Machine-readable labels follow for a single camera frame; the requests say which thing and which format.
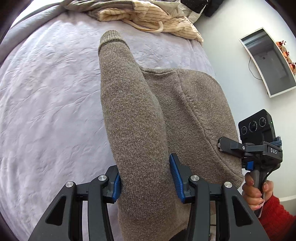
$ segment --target gray blanket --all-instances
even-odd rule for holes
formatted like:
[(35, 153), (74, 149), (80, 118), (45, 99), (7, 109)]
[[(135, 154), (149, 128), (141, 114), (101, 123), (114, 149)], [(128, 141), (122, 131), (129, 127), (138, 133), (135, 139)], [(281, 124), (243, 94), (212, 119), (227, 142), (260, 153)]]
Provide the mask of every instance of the gray blanket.
[[(114, 164), (100, 102), (97, 49), (104, 32), (119, 31), (144, 67), (214, 76), (195, 40), (63, 11), (55, 6), (31, 16), (0, 45), (0, 212), (20, 241), (67, 181), (89, 182)], [(108, 208), (121, 240), (117, 206)], [(85, 215), (83, 232), (88, 240)]]

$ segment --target finger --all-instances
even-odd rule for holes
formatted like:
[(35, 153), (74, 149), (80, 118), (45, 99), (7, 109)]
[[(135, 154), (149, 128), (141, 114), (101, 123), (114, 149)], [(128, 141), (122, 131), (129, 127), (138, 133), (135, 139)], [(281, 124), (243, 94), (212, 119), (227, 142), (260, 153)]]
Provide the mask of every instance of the finger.
[(244, 194), (244, 199), (246, 200), (246, 202), (249, 205), (260, 205), (264, 202), (264, 200), (261, 197), (252, 198), (252, 197), (248, 196), (247, 194)]
[(261, 197), (262, 194), (258, 188), (255, 188), (253, 186), (249, 186), (247, 183), (245, 183), (242, 186), (243, 191), (250, 197), (256, 198), (256, 197)]
[(253, 186), (254, 185), (254, 180), (251, 177), (251, 174), (249, 172), (247, 172), (244, 176), (244, 179), (246, 181), (246, 184), (248, 184), (249, 186)]
[(274, 183), (272, 181), (266, 181), (263, 185), (263, 192), (265, 192), (265, 201), (268, 201), (274, 191)]
[(249, 205), (249, 207), (251, 208), (252, 211), (256, 211), (258, 209), (260, 209), (263, 206), (264, 203), (260, 204), (260, 205)]
[(267, 180), (263, 184), (263, 192), (265, 192), (265, 193), (267, 193), (267, 192), (273, 192), (273, 190), (274, 190), (274, 182)]

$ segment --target white wall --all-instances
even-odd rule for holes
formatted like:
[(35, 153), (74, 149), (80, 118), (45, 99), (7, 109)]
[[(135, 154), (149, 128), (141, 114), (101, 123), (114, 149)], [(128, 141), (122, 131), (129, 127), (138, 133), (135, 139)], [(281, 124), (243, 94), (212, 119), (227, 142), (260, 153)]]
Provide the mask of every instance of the white wall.
[[(275, 41), (287, 41), (286, 48), (295, 62), (294, 35), (265, 0), (225, 0), (211, 18), (202, 16), (195, 25), (205, 40), (204, 49), (226, 95), (236, 125), (263, 108), (271, 114), (276, 135), (283, 140), (284, 159), (281, 168), (269, 179), (275, 182), (276, 196), (295, 195), (296, 90), (270, 99), (263, 82), (250, 73), (250, 56), (239, 42), (239, 38), (264, 27)], [(260, 78), (252, 61), (251, 70)]]

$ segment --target camera lens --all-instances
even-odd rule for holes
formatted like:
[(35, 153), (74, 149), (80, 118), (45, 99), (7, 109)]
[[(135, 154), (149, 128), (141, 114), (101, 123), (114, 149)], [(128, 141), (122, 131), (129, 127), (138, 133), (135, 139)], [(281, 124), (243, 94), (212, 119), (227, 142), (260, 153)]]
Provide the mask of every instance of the camera lens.
[(245, 135), (247, 133), (247, 128), (245, 126), (243, 126), (241, 131), (242, 131), (242, 134)]
[(266, 119), (264, 117), (261, 117), (259, 120), (259, 125), (261, 127), (264, 127), (266, 125)]
[(250, 132), (254, 132), (257, 130), (257, 122), (256, 121), (252, 121), (249, 124), (249, 130)]

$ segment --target tv screen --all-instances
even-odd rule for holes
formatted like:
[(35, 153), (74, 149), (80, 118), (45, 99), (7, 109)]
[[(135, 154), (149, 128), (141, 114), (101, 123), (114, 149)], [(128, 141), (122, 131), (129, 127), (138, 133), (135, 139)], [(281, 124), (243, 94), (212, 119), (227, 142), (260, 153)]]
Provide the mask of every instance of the tv screen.
[(270, 97), (296, 88), (296, 80), (282, 51), (262, 28), (241, 42), (253, 58)]

